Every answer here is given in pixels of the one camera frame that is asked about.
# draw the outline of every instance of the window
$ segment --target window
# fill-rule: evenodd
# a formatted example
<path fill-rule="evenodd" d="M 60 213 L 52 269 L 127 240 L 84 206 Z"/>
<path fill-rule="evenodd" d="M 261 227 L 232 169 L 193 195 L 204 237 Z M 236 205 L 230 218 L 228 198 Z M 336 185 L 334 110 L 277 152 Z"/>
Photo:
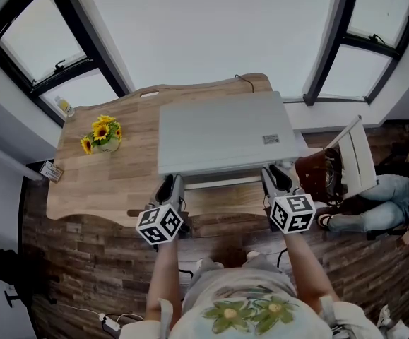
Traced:
<path fill-rule="evenodd" d="M 130 93 L 78 0 L 10 0 L 0 12 L 0 67 L 60 126 L 56 96 L 77 106 Z"/>
<path fill-rule="evenodd" d="M 409 43 L 409 0 L 338 0 L 334 24 L 304 101 L 379 94 Z"/>

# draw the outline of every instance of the dark wood flooring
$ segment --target dark wood flooring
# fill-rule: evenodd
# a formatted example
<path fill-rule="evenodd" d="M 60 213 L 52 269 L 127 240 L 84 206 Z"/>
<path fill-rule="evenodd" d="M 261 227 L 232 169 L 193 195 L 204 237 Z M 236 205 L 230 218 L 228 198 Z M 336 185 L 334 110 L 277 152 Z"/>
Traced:
<path fill-rule="evenodd" d="M 311 147 L 324 147 L 335 135 L 313 133 L 305 139 Z M 368 129 L 367 135 L 375 163 L 389 154 L 390 143 L 406 137 L 403 126 Z M 47 181 L 28 182 L 22 244 L 26 256 L 43 251 L 50 273 L 60 277 L 51 284 L 51 295 L 59 303 L 99 313 L 143 315 L 156 253 L 134 229 L 101 218 L 49 220 L 47 192 Z M 397 237 L 367 241 L 363 234 L 332 234 L 316 226 L 304 235 L 342 299 L 360 305 L 374 322 L 389 304 L 392 316 L 409 325 L 409 248 L 399 246 Z M 204 256 L 236 266 L 251 250 L 276 264 L 284 248 L 282 235 L 271 233 L 261 216 L 203 215 L 194 218 L 194 238 L 179 242 L 179 267 L 193 270 Z M 287 253 L 280 266 L 290 272 Z M 185 291 L 190 277 L 180 277 Z M 41 296 L 34 298 L 32 319 L 40 338 L 108 338 L 95 314 L 51 305 Z"/>

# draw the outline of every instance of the black window frame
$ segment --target black window frame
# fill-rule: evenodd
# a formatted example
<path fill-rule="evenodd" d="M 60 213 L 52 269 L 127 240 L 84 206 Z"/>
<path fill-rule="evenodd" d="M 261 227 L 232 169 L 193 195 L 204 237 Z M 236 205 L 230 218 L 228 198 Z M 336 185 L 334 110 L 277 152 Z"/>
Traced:
<path fill-rule="evenodd" d="M 334 15 L 333 25 L 331 26 L 330 33 L 328 34 L 328 40 L 326 46 L 323 49 L 319 63 L 316 66 L 314 77 L 309 85 L 307 93 L 303 95 L 303 100 L 308 106 L 314 105 L 315 102 L 345 102 L 350 99 L 345 98 L 319 98 L 322 87 L 325 80 L 330 73 L 331 67 L 334 63 L 339 47 L 347 45 L 350 47 L 361 48 L 370 52 L 376 52 L 383 54 L 387 57 L 391 57 L 391 62 L 386 67 L 383 74 L 379 77 L 377 83 L 372 87 L 368 96 L 364 97 L 364 101 L 367 104 L 371 104 L 376 96 L 380 93 L 391 74 L 397 67 L 398 62 L 401 60 L 407 46 L 409 44 L 409 14 L 407 17 L 407 23 L 403 29 L 401 38 L 398 41 L 397 46 L 391 47 L 387 44 L 380 42 L 374 36 L 369 38 L 355 35 L 348 32 L 350 19 L 352 18 L 353 9 L 355 8 L 355 2 L 357 0 L 339 0 L 336 6 L 336 12 Z"/>
<path fill-rule="evenodd" d="M 8 27 L 33 2 L 33 0 L 9 0 L 0 11 L 0 39 Z M 32 100 L 48 117 L 59 126 L 64 125 L 64 119 L 58 115 L 40 95 L 72 78 L 99 69 L 118 97 L 123 97 L 131 91 L 126 86 L 110 58 L 105 46 L 94 30 L 86 12 L 79 0 L 54 0 L 64 21 L 85 53 L 85 58 L 67 66 L 58 65 L 55 72 L 34 84 L 21 71 L 12 58 L 0 46 L 0 67 L 8 77 Z"/>

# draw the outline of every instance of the bottle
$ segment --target bottle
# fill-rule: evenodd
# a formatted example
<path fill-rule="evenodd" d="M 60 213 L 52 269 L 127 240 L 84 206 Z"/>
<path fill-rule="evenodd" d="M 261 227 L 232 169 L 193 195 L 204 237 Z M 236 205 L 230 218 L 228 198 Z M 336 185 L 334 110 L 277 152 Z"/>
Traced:
<path fill-rule="evenodd" d="M 66 116 L 72 117 L 76 112 L 74 108 L 63 98 L 56 96 L 54 100 L 59 109 L 66 113 Z"/>

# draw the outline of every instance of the window latch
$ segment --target window latch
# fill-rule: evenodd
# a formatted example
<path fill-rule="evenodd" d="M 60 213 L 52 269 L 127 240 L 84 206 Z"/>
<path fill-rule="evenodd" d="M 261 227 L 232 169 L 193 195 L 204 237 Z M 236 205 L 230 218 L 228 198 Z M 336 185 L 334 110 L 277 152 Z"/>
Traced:
<path fill-rule="evenodd" d="M 61 63 L 64 63 L 66 60 L 63 59 L 61 61 L 59 61 L 58 63 L 55 64 L 55 70 L 54 73 L 58 73 L 60 71 L 62 71 L 64 69 L 64 65 L 60 65 Z"/>

